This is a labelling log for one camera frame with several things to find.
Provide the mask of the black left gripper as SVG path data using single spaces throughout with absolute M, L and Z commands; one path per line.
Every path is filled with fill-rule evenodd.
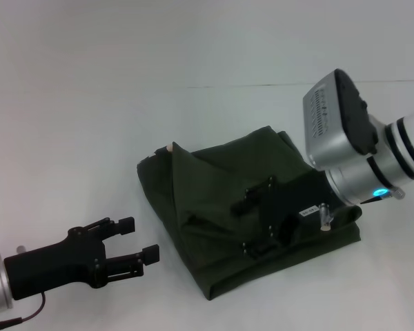
M 135 219 L 113 221 L 106 217 L 84 228 L 73 228 L 56 244 L 4 259 L 12 298 L 25 299 L 69 283 L 91 288 L 142 277 L 144 267 L 159 262 L 157 244 L 141 252 L 106 259 L 103 241 L 135 231 Z

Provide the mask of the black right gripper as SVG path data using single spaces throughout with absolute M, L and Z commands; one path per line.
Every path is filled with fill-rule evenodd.
M 259 206 L 259 221 L 268 239 L 243 242 L 243 254 L 260 259 L 282 247 L 321 232 L 324 222 L 346 206 L 333 192 L 322 172 L 310 171 L 288 183 L 267 179 L 244 190 L 231 214 L 247 214 Z

